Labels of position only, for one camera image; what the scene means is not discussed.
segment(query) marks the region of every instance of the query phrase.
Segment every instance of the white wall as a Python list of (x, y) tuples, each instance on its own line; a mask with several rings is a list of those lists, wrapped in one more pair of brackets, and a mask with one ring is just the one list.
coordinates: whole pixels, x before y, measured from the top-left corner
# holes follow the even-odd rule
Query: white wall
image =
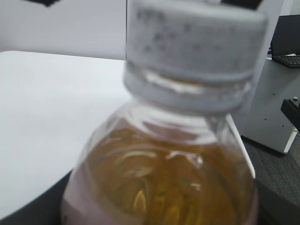
[(280, 11), (280, 15), (289, 15), (293, 7), (294, 1), (299, 1), (299, 0), (284, 0)]
[(0, 52), (124, 59), (125, 0), (60, 0), (52, 7), (0, 0)]
[(291, 15), (300, 15), (300, 0), (294, 0)]

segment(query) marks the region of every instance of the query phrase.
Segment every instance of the white bottle cap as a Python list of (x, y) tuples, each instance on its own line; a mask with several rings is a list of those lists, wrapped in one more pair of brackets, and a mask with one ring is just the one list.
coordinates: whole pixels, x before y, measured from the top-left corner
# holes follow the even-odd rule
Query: white bottle cap
[[(180, 0), (132, 0), (127, 60), (164, 78), (181, 82), (212, 86), (244, 83), (253, 75), (266, 25), (264, 15), (238, 7)], [(126, 74), (134, 71), (128, 69)], [(151, 101), (165, 105), (166, 102), (158, 99), (164, 98), (174, 102), (174, 105), (168, 103), (171, 107), (178, 106), (175, 102), (178, 104), (180, 99), (172, 100), (169, 91), (161, 90), (163, 86), (158, 84), (158, 79), (156, 84), (145, 88), (151, 82), (149, 79), (152, 78), (131, 74), (125, 76), (125, 83), (132, 92)], [(159, 97), (157, 93), (151, 93), (153, 91), (165, 92), (168, 96)], [(236, 107), (242, 97), (238, 96), (239, 100), (231, 103)], [(195, 108), (182, 107), (187, 110)]]

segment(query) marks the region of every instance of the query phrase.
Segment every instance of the plastic bottle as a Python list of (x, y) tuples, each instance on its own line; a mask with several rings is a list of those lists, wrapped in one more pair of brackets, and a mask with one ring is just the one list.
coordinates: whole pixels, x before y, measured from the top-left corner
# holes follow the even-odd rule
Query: plastic bottle
[(228, 114), (250, 88), (266, 20), (246, 9), (133, 0), (125, 85), (64, 194), (64, 225), (254, 225), (255, 181)]

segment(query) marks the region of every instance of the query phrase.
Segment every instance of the black object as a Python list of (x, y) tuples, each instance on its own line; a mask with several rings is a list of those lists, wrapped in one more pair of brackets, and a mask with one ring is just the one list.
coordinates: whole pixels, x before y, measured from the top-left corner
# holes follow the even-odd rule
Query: black object
[[(60, 203), (69, 176), (70, 173), (36, 200), (0, 220), (0, 225), (61, 225)], [(257, 187), (260, 199), (258, 225), (300, 224), (300, 208), (260, 183)]]
[(221, 2), (249, 9), (257, 9), (262, 0), (222, 0)]
[(35, 3), (41, 3), (47, 7), (51, 6), (54, 2), (59, 1), (59, 0), (26, 0), (26, 1), (31, 1)]
[(300, 15), (280, 16), (271, 41), (272, 59), (288, 68), (300, 68)]
[(70, 174), (28, 205), (0, 220), (0, 225), (60, 225), (60, 203)]
[(272, 60), (290, 69), (300, 68), (300, 55), (294, 55), (294, 56), (273, 56), (272, 55)]
[(281, 111), (289, 121), (300, 130), (300, 106), (297, 99), (285, 99), (281, 105)]

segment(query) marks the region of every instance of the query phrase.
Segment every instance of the white table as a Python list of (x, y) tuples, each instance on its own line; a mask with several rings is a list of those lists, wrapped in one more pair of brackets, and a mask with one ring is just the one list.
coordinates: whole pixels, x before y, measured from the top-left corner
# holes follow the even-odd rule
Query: white table
[(95, 126), (129, 100), (123, 66), (121, 60), (0, 53), (0, 218), (69, 172)]

